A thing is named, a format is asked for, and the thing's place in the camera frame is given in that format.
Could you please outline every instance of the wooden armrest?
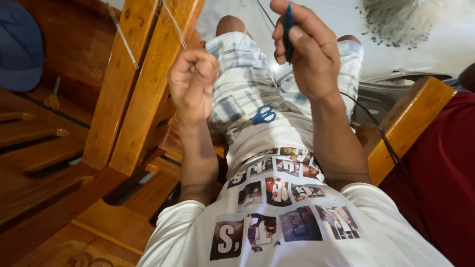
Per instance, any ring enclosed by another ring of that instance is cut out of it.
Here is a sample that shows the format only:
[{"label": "wooden armrest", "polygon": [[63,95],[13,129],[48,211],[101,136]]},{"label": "wooden armrest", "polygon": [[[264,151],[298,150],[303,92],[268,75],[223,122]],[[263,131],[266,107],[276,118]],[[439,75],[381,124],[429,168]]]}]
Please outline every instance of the wooden armrest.
[{"label": "wooden armrest", "polygon": [[[435,119],[455,91],[434,77],[418,80],[381,122],[386,137],[400,158]],[[370,177],[378,186],[394,167],[376,127],[362,127],[357,136],[368,157]]]}]

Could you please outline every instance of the person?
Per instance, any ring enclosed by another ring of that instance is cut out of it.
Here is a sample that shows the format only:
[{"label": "person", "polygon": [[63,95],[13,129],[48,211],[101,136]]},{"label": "person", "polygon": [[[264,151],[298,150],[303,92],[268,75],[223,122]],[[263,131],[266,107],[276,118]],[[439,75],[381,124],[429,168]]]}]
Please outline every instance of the person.
[{"label": "person", "polygon": [[[278,85],[265,55],[243,33],[243,22],[231,16],[219,22],[206,51],[185,50],[170,68],[183,146],[181,195],[160,213],[137,266],[451,266],[371,185],[367,159],[349,126],[354,103],[340,94],[357,95],[362,45],[353,36],[337,39],[304,6],[272,0],[270,8],[283,16],[289,4],[297,24],[289,31],[293,72]],[[286,61],[282,21],[272,34],[279,64]],[[242,127],[264,105],[272,106],[276,119]],[[220,130],[230,144],[229,180],[212,202],[218,160],[210,132]],[[310,155],[305,163],[319,171],[318,179],[279,172],[276,162],[291,155],[300,165],[298,159]],[[244,175],[269,158],[272,172]],[[237,212],[239,193],[250,183],[261,187],[262,196]],[[307,195],[304,187],[323,194],[296,198]],[[332,214],[336,231],[324,226],[321,212]],[[249,238],[256,214],[275,219],[272,235],[260,224]]]},{"label": "person", "polygon": [[475,266],[475,63],[452,85],[456,95],[402,158],[410,178],[398,164],[379,188],[426,240],[465,267]]}]

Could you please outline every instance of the checkered shorts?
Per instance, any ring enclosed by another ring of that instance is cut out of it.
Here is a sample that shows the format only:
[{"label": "checkered shorts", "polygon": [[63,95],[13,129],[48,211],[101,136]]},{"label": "checkered shorts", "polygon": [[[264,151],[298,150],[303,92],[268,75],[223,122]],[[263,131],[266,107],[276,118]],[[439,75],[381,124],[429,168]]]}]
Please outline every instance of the checkered shorts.
[{"label": "checkered shorts", "polygon": [[[339,42],[338,49],[342,62],[338,88],[356,99],[363,46],[347,40]],[[212,133],[226,133],[229,142],[234,142],[240,133],[235,129],[248,122],[263,105],[271,105],[274,112],[294,112],[312,118],[310,101],[298,90],[293,72],[276,86],[266,56],[248,35],[220,35],[206,43],[206,50],[220,64],[209,123]],[[351,118],[355,103],[344,95],[342,98]]]}]

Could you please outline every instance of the white floor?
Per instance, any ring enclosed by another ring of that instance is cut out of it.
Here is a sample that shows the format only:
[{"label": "white floor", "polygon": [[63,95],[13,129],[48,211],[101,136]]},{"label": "white floor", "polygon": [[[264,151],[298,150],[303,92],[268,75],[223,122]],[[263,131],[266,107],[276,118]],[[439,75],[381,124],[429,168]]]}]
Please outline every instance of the white floor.
[{"label": "white floor", "polygon": [[[278,15],[269,8],[270,0],[260,0],[272,21]],[[337,36],[351,34],[356,36],[365,48],[362,78],[386,75],[394,69],[431,70],[458,74],[475,62],[475,19],[473,22],[458,25],[439,25],[431,31],[429,42],[423,42],[417,49],[377,46],[366,32],[365,18],[356,10],[359,0],[294,0],[312,9]],[[225,15],[233,15],[243,20],[249,33],[266,54],[276,78],[287,72],[276,65],[274,41],[271,38],[272,25],[259,8],[256,0],[206,0],[198,20],[197,30],[204,40],[215,36],[216,26]]]}]

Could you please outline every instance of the string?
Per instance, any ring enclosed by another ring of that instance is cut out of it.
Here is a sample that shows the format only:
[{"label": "string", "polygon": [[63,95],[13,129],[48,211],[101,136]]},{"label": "string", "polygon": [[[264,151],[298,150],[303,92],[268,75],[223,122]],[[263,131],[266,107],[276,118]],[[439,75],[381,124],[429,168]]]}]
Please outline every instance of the string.
[{"label": "string", "polygon": [[175,24],[175,27],[178,31],[178,35],[179,35],[180,40],[181,40],[181,45],[183,45],[183,48],[188,49],[188,47],[186,46],[186,43],[185,43],[185,38],[183,38],[183,34],[181,32],[181,29],[178,26],[178,23],[175,20],[175,18],[173,17],[173,15],[171,14],[170,9],[168,9],[167,3],[165,2],[165,0],[162,0],[162,3],[163,3],[163,6],[165,7],[165,9],[167,10],[168,14],[170,15],[170,18],[173,21],[173,24]]},{"label": "string", "polygon": [[137,61],[135,61],[135,58],[133,57],[132,50],[130,50],[130,46],[127,43],[127,40],[125,39],[124,33],[122,32],[122,28],[120,28],[119,20],[115,16],[114,9],[111,5],[108,5],[108,7],[109,7],[109,12],[111,13],[112,20],[114,21],[115,27],[117,28],[117,32],[119,33],[120,37],[122,38],[123,44],[125,45],[125,49],[127,49],[127,52],[129,53],[129,56],[132,59],[132,63],[135,69],[139,69],[139,65],[137,64]]}]

